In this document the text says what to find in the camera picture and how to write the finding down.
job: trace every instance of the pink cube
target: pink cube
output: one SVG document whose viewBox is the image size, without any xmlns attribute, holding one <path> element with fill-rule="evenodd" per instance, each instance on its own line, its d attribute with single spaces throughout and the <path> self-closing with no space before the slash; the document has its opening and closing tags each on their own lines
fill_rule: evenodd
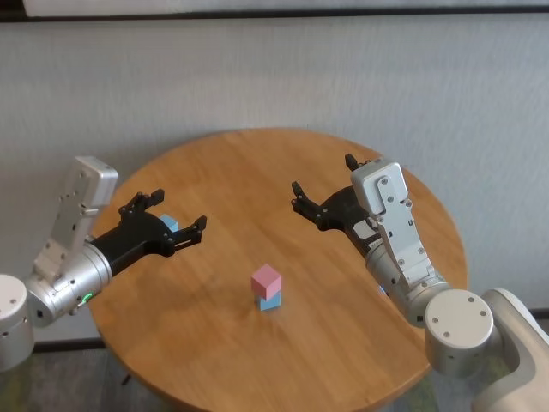
<svg viewBox="0 0 549 412">
<path fill-rule="evenodd" d="M 251 290 L 256 296 L 269 300 L 282 290 L 282 275 L 264 264 L 251 276 Z"/>
</svg>

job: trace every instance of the round wooden table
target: round wooden table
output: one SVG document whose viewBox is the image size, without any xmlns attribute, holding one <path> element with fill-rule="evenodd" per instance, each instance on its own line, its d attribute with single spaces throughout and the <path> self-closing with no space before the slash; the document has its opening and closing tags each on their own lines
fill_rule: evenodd
<svg viewBox="0 0 549 412">
<path fill-rule="evenodd" d="M 245 130 L 187 142 L 117 190 L 95 233 L 118 223 L 136 192 L 166 191 L 151 213 L 191 224 L 202 243 L 148 256 L 90 302 L 107 347 L 145 385 L 183 408 L 211 411 L 376 409 L 428 371 L 424 331 L 380 294 L 344 233 L 295 213 L 291 183 L 323 202 L 350 185 L 344 155 L 368 148 L 303 130 Z M 456 288 L 466 260 L 448 213 L 405 171 L 419 235 Z M 282 305 L 259 312 L 252 273 L 282 274 Z"/>
</svg>

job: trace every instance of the blue cube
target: blue cube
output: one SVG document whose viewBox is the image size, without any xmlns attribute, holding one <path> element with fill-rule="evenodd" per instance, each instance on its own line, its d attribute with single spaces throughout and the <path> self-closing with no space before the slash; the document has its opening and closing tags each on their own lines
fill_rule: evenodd
<svg viewBox="0 0 549 412">
<path fill-rule="evenodd" d="M 178 221 L 176 221 L 175 219 L 173 219 L 171 216 L 169 215 L 162 215 L 160 217 L 160 220 L 164 222 L 164 224 L 166 226 L 169 227 L 169 229 L 172 231 L 172 232 L 177 232 L 179 230 L 179 224 L 178 224 Z"/>
<path fill-rule="evenodd" d="M 260 311 L 267 311 L 274 309 L 282 304 L 282 291 L 279 291 L 275 296 L 269 300 L 265 300 L 259 296 L 256 296 L 256 303 Z"/>
</svg>

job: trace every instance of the stacked cubes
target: stacked cubes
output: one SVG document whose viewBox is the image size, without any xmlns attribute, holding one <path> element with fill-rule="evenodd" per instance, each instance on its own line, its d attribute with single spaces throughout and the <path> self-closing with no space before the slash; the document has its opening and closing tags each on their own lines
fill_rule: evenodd
<svg viewBox="0 0 549 412">
<path fill-rule="evenodd" d="M 251 276 L 251 290 L 260 311 L 278 307 L 282 303 L 282 275 L 264 264 Z"/>
</svg>

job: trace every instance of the toy block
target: toy block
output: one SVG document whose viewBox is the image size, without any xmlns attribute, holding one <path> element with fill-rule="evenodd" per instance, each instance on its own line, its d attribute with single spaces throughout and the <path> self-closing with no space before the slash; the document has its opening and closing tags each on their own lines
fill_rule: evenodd
<svg viewBox="0 0 549 412">
<path fill-rule="evenodd" d="M 173 219 L 171 216 L 169 215 L 162 215 L 160 217 L 160 220 L 164 222 L 164 224 L 166 226 L 169 227 L 169 229 L 172 231 L 172 232 L 177 232 L 179 230 L 179 225 L 178 225 L 178 221 L 176 221 L 175 219 Z"/>
<path fill-rule="evenodd" d="M 257 307 L 259 307 L 259 310 L 262 312 L 268 311 L 269 309 L 274 309 L 282 304 L 282 291 L 279 290 L 269 300 L 265 300 L 260 296 L 256 296 L 256 303 L 257 303 Z"/>
<path fill-rule="evenodd" d="M 251 276 L 251 290 L 256 296 L 271 300 L 282 289 L 282 275 L 264 264 Z"/>
</svg>

